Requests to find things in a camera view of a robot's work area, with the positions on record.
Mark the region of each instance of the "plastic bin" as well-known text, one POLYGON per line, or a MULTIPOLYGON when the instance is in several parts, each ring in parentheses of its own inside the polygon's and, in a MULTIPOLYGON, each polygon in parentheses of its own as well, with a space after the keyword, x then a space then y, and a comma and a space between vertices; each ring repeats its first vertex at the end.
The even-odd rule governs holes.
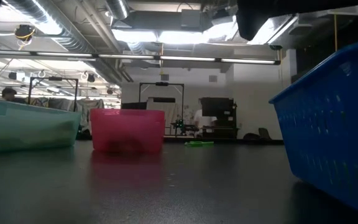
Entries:
POLYGON ((0 101, 0 151, 69 147, 80 114, 0 101))
POLYGON ((358 209, 358 44, 275 98, 293 174, 358 209))
POLYGON ((154 110, 91 110, 93 148, 111 152, 160 152, 164 112, 154 110))

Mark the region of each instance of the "workbench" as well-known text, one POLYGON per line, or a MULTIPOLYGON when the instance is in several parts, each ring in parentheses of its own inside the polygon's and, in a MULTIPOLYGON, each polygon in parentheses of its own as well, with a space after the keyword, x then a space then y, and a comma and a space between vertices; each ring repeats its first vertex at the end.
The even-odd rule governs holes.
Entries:
POLYGON ((284 146, 165 143, 159 155, 0 154, 0 223, 347 223, 358 212, 290 172, 284 146))

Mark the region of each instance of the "person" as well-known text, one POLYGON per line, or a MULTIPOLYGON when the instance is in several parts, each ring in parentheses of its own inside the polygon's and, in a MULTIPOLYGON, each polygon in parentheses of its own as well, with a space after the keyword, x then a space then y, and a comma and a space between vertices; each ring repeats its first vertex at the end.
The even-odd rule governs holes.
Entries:
POLYGON ((16 90, 6 87, 3 91, 2 91, 2 100, 6 100, 6 101, 14 101, 15 100, 15 95, 17 94, 16 90))
MULTIPOLYGON (((203 133, 203 127, 204 126, 215 126, 215 121, 218 119, 216 117, 210 117, 210 116, 203 116, 203 110, 200 109, 196 111, 196 114, 194 115, 194 122, 195 126, 199 129, 198 135, 202 135, 203 133)), ((212 129, 207 129, 207 133, 212 133, 212 129)))

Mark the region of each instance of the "pink plastic bin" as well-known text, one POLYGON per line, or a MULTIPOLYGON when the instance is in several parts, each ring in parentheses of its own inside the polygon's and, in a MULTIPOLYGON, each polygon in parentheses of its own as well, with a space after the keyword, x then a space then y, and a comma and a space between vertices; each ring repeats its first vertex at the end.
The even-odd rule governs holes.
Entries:
POLYGON ((110 152, 160 152, 164 112, 92 109, 93 149, 110 152))

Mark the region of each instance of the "green object on floor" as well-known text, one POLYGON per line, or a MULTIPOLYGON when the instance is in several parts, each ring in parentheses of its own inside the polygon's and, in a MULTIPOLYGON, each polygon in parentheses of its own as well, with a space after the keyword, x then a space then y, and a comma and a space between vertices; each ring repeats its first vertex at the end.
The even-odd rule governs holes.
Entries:
POLYGON ((214 142, 191 141, 185 143, 185 146, 188 147, 203 147, 203 146, 213 146, 213 145, 214 142))

